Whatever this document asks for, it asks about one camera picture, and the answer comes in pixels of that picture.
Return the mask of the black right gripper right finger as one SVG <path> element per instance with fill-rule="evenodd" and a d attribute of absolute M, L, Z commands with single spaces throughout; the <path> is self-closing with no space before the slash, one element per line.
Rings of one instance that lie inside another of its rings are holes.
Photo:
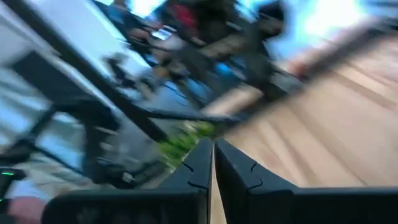
<path fill-rule="evenodd" d="M 227 224 L 398 224 L 398 187 L 298 187 L 224 139 L 215 170 Z"/>

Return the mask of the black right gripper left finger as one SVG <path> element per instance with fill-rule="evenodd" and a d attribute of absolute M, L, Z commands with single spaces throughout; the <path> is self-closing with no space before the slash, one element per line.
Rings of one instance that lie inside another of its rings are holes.
<path fill-rule="evenodd" d="M 212 158 L 213 143 L 204 138 L 158 187 L 59 195 L 42 224 L 209 224 Z"/>

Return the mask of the green potted plant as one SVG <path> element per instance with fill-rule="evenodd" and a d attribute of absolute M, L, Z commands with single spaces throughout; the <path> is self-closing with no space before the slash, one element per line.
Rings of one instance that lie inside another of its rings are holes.
<path fill-rule="evenodd" d="M 176 169 L 202 138 L 211 138 L 214 133 L 215 126 L 211 123 L 186 121 L 177 128 L 177 134 L 159 142 L 157 148 L 163 162 Z"/>

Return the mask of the black stand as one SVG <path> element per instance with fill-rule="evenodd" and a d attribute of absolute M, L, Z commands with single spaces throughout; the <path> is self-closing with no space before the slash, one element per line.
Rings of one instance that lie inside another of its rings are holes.
<path fill-rule="evenodd" d="M 56 113 L 66 113 L 84 127 L 81 169 L 68 165 L 60 157 L 36 146 L 39 136 Z M 104 158 L 105 150 L 101 143 L 118 131 L 119 127 L 120 124 L 111 109 L 97 100 L 86 98 L 54 103 L 36 119 L 31 128 L 0 153 L 0 165 L 20 164 L 28 161 L 32 153 L 41 152 L 96 184 L 110 184 L 118 189 L 134 189 L 162 174 L 166 170 L 166 165 L 158 159 L 143 162 L 136 169 L 128 169 L 122 164 Z"/>

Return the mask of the black metal base frame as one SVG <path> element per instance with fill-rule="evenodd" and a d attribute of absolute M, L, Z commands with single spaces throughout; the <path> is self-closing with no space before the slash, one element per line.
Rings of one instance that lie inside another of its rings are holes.
<path fill-rule="evenodd" d="M 174 120 L 187 120 L 187 121 L 204 121 L 209 123 L 238 123 L 241 121 L 236 116 L 228 115 L 208 115 L 199 112 L 178 112 L 178 111 L 166 111 L 158 110 L 153 108 L 141 108 L 137 109 L 140 113 L 148 118 L 155 119 L 174 119 Z"/>

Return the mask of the black frame post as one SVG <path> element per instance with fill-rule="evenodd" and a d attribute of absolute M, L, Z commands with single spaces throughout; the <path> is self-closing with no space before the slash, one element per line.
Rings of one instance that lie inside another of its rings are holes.
<path fill-rule="evenodd" d="M 41 38 L 50 44 L 71 66 L 77 69 L 90 83 L 102 92 L 120 111 L 151 139 L 160 142 L 168 135 L 156 125 L 144 109 L 131 103 L 127 97 L 114 89 L 101 72 L 84 58 L 68 41 L 46 22 L 24 0 L 1 0 Z"/>

